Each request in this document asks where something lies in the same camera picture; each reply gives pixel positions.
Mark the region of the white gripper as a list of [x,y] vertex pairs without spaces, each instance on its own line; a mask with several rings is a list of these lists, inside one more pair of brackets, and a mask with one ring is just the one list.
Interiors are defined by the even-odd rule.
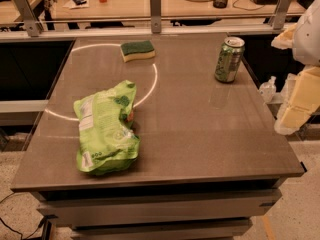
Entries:
[[291,79],[294,85],[288,89],[277,114],[274,129],[278,134],[291,135],[298,131],[320,107],[320,0],[314,0],[297,24],[286,28],[276,36],[271,46],[291,49],[296,61],[305,66]]

